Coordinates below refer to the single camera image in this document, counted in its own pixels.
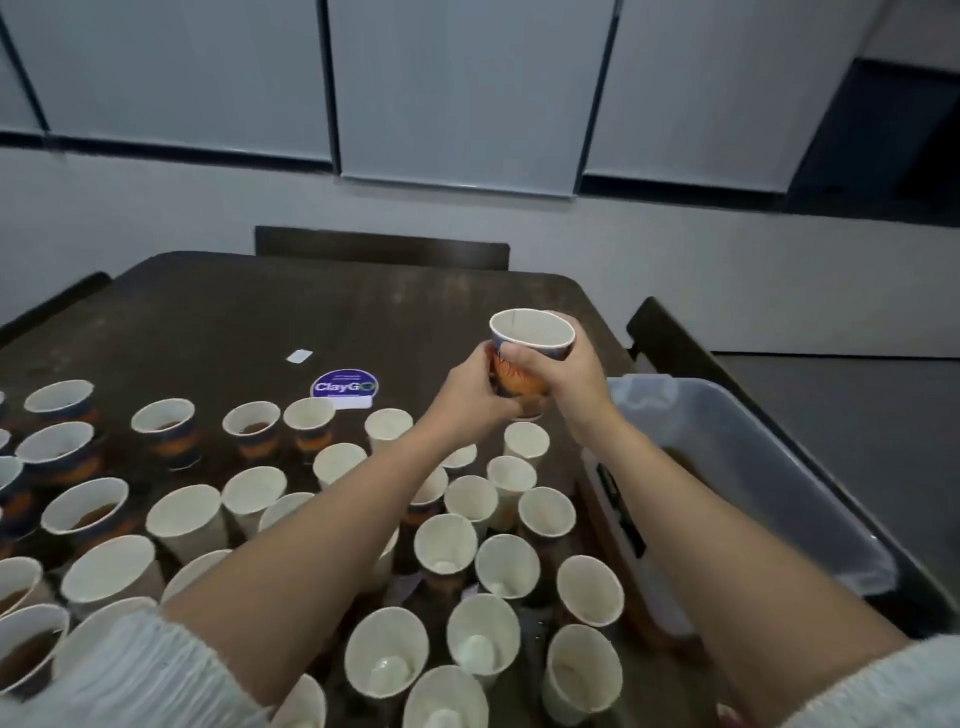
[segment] wooden table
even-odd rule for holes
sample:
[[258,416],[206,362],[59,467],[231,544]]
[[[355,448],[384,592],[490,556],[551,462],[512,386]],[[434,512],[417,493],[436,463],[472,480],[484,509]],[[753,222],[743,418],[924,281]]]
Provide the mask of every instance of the wooden table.
[[[171,253],[135,266],[0,350],[0,389],[16,415],[37,387],[69,378],[94,382],[111,470],[128,479],[145,513],[175,487],[208,482],[222,488],[243,469],[220,428],[232,407],[251,400],[283,407],[308,396],[319,375],[358,368],[379,380],[374,408],[400,407],[417,418],[446,372],[488,337],[490,316],[522,306],[576,316],[609,375],[632,370],[580,286],[561,276]],[[297,349],[313,355],[302,364],[286,361]],[[201,465],[177,475],[160,468],[130,431],[139,407],[168,397],[194,401],[204,432]],[[368,414],[338,413],[336,440],[366,445]],[[579,449],[556,411],[540,423],[552,440],[540,484],[570,494],[582,473]],[[20,425],[36,427],[26,419]],[[501,449],[502,430],[480,444],[480,472]],[[281,467],[291,490],[315,490],[312,475],[293,459]],[[709,680],[698,669],[646,652],[626,636],[617,642],[621,654],[630,653],[629,699],[615,711],[631,716],[628,725],[711,724],[712,703],[704,694]],[[538,719],[501,713],[536,708],[524,707],[524,696],[512,694],[522,691],[516,686],[498,684],[497,690],[503,694],[492,694],[491,725]]]

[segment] chair backrest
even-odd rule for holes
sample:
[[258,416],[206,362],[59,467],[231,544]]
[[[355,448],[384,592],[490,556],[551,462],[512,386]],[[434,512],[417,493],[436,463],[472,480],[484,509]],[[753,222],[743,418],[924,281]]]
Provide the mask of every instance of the chair backrest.
[[78,280],[53,298],[34,306],[26,313],[20,314],[0,327],[0,347],[7,346],[13,339],[22,336],[32,328],[38,327],[44,321],[69,308],[77,301],[106,288],[112,281],[113,279],[109,275],[99,271],[85,279]]
[[510,246],[507,243],[261,225],[256,227],[253,238],[257,255],[488,271],[505,271],[510,266]]

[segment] left hand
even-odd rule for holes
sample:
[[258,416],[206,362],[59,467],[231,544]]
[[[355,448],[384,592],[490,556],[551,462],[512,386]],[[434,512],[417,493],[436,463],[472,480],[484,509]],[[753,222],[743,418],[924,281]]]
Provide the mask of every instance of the left hand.
[[543,397],[499,397],[490,385],[493,344],[485,341],[446,376],[420,423],[445,437],[450,451],[483,440],[507,420],[531,417],[543,411]]

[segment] forearm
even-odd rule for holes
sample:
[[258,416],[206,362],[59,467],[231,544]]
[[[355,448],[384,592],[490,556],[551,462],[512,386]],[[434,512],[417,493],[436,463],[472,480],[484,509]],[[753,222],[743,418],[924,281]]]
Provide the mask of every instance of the forearm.
[[276,704],[336,627],[448,447],[438,428],[415,426],[238,548],[164,614],[213,647],[263,705]]
[[591,440],[710,654],[764,724],[907,645],[853,593],[618,415]]

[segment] hand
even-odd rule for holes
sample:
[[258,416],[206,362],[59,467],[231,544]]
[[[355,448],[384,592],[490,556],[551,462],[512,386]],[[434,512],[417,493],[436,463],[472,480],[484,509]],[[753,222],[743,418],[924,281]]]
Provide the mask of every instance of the hand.
[[490,386],[493,344],[479,344],[465,362],[450,370],[420,422],[447,438],[450,451],[483,440],[497,425],[541,412],[543,397],[498,397]]
[[584,328],[572,316],[557,315],[568,321],[577,334],[573,349],[564,361],[510,342],[500,345],[500,353],[507,361],[541,376],[550,385],[550,395],[560,407],[570,434],[589,448],[591,441],[602,436],[603,427],[618,421],[620,416],[611,402],[600,359]]

